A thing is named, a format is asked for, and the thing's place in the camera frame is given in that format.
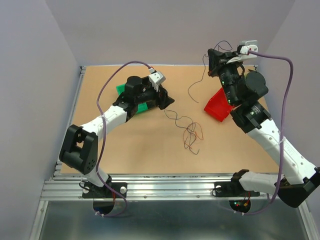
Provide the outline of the red plastic bin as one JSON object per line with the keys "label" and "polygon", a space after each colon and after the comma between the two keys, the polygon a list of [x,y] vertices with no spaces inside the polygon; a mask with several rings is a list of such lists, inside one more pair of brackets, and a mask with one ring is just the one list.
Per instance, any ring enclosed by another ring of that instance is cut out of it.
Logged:
{"label": "red plastic bin", "polygon": [[223,122],[233,109],[227,101],[223,88],[220,88],[204,107],[204,111],[219,122]]}

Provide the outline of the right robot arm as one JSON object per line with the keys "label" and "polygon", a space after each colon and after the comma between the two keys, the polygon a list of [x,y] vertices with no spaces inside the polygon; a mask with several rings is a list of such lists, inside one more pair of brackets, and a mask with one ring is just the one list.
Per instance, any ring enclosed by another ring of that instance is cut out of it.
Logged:
{"label": "right robot arm", "polygon": [[297,208],[320,185],[320,169],[308,161],[285,138],[271,114],[260,103],[269,89],[264,76],[256,70],[239,73],[243,61],[259,56],[255,45],[241,45],[236,51],[208,51],[208,75],[218,77],[234,123],[255,140],[278,165],[278,174],[255,173],[242,169],[229,181],[217,182],[215,197],[244,197],[252,192],[279,197]]}

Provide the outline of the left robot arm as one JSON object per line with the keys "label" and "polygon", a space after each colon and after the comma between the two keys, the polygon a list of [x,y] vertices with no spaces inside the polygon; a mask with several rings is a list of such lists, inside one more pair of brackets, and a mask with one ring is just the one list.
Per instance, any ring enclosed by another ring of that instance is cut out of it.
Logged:
{"label": "left robot arm", "polygon": [[68,127],[59,160],[83,174],[100,197],[111,193],[111,184],[107,182],[110,176],[97,169],[99,141],[117,126],[128,122],[137,113],[139,104],[151,102],[160,110],[172,104],[174,99],[162,87],[165,79],[160,72],[146,77],[130,76],[124,91],[107,111],[81,126]]}

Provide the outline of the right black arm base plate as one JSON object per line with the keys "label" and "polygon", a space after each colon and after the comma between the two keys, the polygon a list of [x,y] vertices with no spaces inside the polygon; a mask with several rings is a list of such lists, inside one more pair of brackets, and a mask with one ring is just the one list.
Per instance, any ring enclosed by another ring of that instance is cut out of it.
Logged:
{"label": "right black arm base plate", "polygon": [[261,194],[256,191],[247,191],[238,182],[218,181],[214,183],[211,194],[217,198],[227,197],[259,197]]}

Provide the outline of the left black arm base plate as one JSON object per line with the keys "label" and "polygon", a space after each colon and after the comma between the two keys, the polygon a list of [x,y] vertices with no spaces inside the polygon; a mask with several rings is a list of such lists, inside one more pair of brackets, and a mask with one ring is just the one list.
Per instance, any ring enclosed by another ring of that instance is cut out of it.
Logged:
{"label": "left black arm base plate", "polygon": [[[88,181],[81,181],[79,186],[82,188],[82,198],[84,199],[110,199],[113,193],[106,188],[97,187]],[[112,182],[111,187],[125,198],[127,197],[128,184],[126,182]]]}

